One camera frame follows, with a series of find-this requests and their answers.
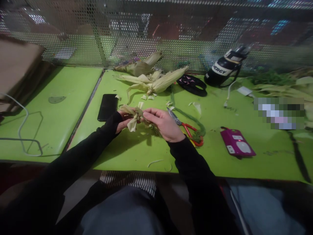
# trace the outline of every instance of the black water bottle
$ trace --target black water bottle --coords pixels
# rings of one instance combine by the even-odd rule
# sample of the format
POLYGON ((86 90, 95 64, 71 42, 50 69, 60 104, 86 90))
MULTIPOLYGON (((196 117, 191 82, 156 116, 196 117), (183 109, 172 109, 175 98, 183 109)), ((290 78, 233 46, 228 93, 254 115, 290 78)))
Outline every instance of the black water bottle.
POLYGON ((235 81, 241 69, 241 64, 247 58, 251 47, 239 46, 236 49, 230 49, 223 57, 210 68, 205 74, 204 81, 206 84, 214 87, 226 87, 231 83, 222 86, 222 84, 232 75, 235 74, 235 81))

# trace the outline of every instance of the pink power bank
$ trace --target pink power bank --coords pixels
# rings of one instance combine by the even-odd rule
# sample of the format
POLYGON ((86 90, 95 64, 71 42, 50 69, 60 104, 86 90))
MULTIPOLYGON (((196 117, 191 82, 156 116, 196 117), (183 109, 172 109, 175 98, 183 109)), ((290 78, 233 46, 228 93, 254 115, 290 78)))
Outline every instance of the pink power bank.
POLYGON ((256 155, 239 130, 227 129, 221 131, 221 136, 230 155, 242 157, 256 155))

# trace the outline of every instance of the black smartphone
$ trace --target black smartphone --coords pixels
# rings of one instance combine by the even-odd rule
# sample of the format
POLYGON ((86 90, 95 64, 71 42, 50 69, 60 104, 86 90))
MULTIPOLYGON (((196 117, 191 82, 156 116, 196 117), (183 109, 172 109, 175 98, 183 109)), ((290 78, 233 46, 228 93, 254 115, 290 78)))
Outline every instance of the black smartphone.
POLYGON ((98 121, 107 121, 116 112, 118 98, 116 94, 104 94, 98 114, 98 121))

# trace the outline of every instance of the perforated metal screen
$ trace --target perforated metal screen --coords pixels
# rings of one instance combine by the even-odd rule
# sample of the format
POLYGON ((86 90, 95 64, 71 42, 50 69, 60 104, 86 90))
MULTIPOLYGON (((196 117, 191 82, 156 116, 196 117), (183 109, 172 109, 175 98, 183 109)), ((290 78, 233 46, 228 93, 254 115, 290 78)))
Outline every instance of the perforated metal screen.
POLYGON ((40 44, 60 65, 111 69, 156 50, 165 70, 204 73, 238 43, 243 71, 313 66, 311 0, 7 0, 0 33, 40 44))

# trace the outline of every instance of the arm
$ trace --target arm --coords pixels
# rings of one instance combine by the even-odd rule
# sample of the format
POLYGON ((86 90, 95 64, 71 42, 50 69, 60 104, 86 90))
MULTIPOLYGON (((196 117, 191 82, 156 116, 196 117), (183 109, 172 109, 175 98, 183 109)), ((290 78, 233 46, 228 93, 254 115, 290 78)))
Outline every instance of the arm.
POLYGON ((130 119, 125 119, 124 113, 114 113, 105 125, 50 163, 5 209, 0 216, 0 229, 4 232, 0 233, 52 233, 64 202, 63 193, 126 127, 130 119))
POLYGON ((167 141, 179 175, 186 183, 197 234, 239 234, 215 175, 168 112, 147 109, 144 117, 155 123, 167 141))

